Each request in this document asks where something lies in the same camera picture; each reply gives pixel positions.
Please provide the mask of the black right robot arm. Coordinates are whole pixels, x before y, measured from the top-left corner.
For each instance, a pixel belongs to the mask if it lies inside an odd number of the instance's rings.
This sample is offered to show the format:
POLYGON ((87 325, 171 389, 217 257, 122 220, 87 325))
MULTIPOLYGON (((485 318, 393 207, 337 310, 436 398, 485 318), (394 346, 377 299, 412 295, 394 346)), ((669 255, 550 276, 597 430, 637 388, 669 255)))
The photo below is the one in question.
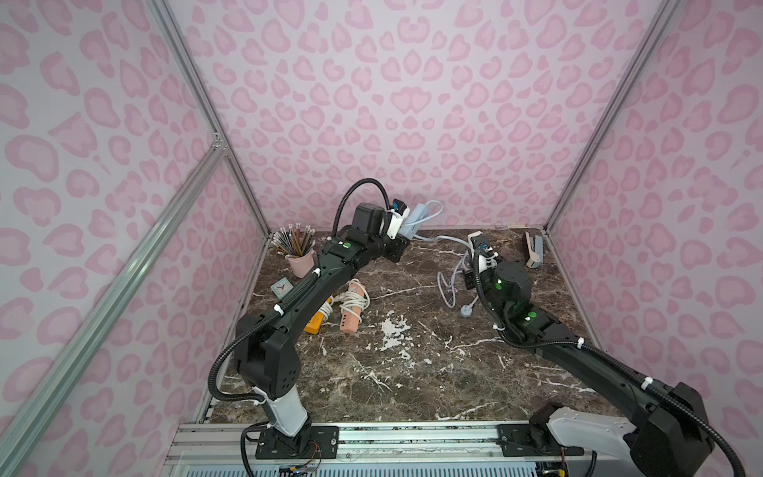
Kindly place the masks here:
POLYGON ((693 476, 715 450, 732 473, 742 460, 707 421, 703 398, 686 383, 672 387, 620 362, 570 331, 532 302, 522 262, 505 260, 487 237, 470 234, 469 258, 478 298, 504 343, 548 360, 614 405, 625 423, 546 405, 540 428, 561 446, 583 447, 632 464, 645 476, 693 476))

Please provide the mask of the pink power strip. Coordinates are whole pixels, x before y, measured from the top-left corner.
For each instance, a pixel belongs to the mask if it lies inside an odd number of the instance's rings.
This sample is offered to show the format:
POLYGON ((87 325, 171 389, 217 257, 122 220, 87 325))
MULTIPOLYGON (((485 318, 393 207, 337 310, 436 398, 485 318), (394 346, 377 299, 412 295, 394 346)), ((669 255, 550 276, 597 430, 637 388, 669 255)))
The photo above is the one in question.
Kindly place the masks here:
POLYGON ((353 278, 348 282, 348 289, 340 293, 336 300, 340 303, 342 311, 340 330, 344 333, 356 333, 362 323, 362 313, 371 303, 365 286, 357 278, 353 278))

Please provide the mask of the yellow power strip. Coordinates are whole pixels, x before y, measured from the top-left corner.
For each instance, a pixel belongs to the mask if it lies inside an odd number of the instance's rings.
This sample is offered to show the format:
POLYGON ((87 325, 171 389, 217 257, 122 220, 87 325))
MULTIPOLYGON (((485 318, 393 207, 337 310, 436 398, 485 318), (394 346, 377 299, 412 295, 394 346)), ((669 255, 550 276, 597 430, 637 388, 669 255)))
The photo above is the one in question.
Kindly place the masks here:
POLYGON ((311 335, 316 335, 320 332, 322 325, 327 320, 328 317, 331 316, 333 313, 333 298, 330 297, 326 302, 324 302, 318 311, 313 315, 313 317, 310 319, 310 321, 307 323, 307 325, 304 328, 304 331, 311 335))

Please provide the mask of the grey-blue power strip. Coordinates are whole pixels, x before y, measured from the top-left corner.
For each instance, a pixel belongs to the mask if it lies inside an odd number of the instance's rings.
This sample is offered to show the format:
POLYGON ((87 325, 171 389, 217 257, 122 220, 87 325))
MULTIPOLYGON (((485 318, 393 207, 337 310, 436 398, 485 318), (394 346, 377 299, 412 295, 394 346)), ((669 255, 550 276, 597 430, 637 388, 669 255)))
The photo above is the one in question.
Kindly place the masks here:
POLYGON ((427 217, 427 210, 427 205, 417 204, 413 209, 411 209, 409 216, 403 221, 403 224, 401 225, 401 228, 397 234, 407 238, 408 240, 412 240, 413 237, 417 234, 424 219, 427 217))

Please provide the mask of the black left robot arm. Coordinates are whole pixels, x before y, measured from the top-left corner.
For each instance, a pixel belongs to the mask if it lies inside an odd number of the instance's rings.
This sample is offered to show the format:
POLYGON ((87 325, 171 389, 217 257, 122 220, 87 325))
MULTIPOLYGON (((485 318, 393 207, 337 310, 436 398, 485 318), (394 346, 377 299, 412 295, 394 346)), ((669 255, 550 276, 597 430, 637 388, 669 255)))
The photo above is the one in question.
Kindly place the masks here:
POLYGON ((315 254, 306 276, 270 310, 242 316, 236 335, 214 361, 208 390, 218 401, 253 401, 265 407, 270 427, 278 435, 298 439, 310 429, 310 417, 296 389, 301 372, 296 343, 319 308, 357 273, 378 258, 399 262, 411 243, 399 234, 407 205, 392 201, 374 178, 353 184, 342 197, 331 235, 315 254), (383 204, 361 204, 352 224, 339 220, 352 194, 364 185, 381 192, 383 204))

